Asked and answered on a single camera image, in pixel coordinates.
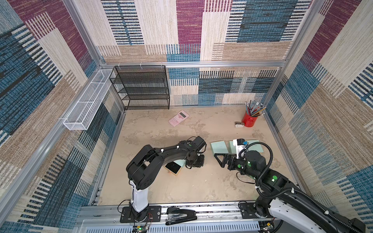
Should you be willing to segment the mint drawer jewelry box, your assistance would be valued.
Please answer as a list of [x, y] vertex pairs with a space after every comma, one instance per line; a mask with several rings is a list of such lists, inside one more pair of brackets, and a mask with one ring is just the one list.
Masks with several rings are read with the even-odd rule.
[[[258, 141], [259, 140], [248, 140], [247, 142], [248, 142], [248, 145], [250, 145], [250, 144], [258, 142]], [[255, 144], [253, 146], [250, 146], [249, 150], [255, 150], [255, 151], [259, 152], [259, 153], [263, 153], [264, 152], [261, 144]]]

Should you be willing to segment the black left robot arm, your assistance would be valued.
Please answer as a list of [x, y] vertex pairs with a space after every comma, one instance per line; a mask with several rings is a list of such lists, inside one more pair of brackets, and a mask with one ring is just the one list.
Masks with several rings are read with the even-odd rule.
[[129, 213], [135, 222], [144, 221], [149, 216], [148, 191], [161, 168], [176, 160], [185, 160], [188, 168], [200, 168], [204, 164], [206, 146], [200, 136], [195, 136], [193, 140], [183, 140], [165, 148], [145, 145], [138, 152], [126, 167], [132, 188]]

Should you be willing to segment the white mesh wall basket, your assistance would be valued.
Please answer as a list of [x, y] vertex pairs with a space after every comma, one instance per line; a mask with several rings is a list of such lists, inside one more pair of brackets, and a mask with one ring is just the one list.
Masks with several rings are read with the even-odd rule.
[[110, 86], [111, 70], [100, 70], [95, 74], [72, 111], [63, 122], [70, 131], [85, 131], [93, 121]]

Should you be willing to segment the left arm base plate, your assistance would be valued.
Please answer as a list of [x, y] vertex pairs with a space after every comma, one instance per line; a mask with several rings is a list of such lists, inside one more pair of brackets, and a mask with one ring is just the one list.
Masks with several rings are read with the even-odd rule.
[[124, 207], [121, 211], [120, 223], [160, 222], [161, 206], [148, 206], [137, 212], [133, 207]]

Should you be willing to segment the white tape dispenser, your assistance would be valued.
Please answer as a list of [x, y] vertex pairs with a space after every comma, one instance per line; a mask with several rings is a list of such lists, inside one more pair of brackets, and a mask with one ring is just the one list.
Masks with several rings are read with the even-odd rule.
[[245, 124], [243, 122], [238, 122], [238, 121], [235, 122], [235, 127], [236, 128], [243, 128], [244, 126], [245, 126]]

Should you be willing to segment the black stapler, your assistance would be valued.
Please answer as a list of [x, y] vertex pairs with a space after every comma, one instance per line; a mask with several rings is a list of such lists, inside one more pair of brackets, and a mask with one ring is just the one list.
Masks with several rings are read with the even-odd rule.
[[176, 207], [169, 207], [167, 209], [168, 220], [166, 225], [174, 225], [188, 221], [197, 220], [196, 212], [190, 209], [180, 209]]

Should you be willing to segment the pink calculator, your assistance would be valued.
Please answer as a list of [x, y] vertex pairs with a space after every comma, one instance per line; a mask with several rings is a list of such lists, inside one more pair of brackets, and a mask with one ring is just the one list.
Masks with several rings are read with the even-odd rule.
[[179, 125], [181, 122], [183, 122], [185, 119], [187, 119], [188, 117], [189, 117], [189, 114], [187, 114], [184, 110], [181, 110], [169, 120], [169, 124], [175, 127]]

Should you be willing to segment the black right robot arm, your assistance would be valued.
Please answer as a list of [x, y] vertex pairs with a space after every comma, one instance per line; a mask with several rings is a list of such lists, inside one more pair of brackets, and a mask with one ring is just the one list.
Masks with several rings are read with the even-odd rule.
[[281, 173], [270, 168], [274, 155], [269, 151], [267, 161], [258, 151], [250, 148], [256, 142], [244, 145], [236, 154], [216, 153], [214, 157], [222, 168], [236, 170], [254, 179], [259, 194], [253, 204], [260, 218], [282, 220], [304, 233], [364, 233], [365, 224], [358, 218], [348, 219], [313, 199]]

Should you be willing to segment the red pencil cup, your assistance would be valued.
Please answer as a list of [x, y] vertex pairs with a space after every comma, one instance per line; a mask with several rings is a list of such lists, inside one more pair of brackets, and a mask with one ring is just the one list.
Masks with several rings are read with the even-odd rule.
[[249, 114], [245, 113], [241, 122], [245, 127], [253, 127], [257, 118], [257, 116], [250, 116]]

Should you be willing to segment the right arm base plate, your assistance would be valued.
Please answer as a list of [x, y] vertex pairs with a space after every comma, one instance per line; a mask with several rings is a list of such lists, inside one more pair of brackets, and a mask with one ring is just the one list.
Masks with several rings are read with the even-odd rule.
[[243, 219], [268, 218], [270, 216], [268, 209], [261, 204], [242, 201], [238, 203], [238, 208]]

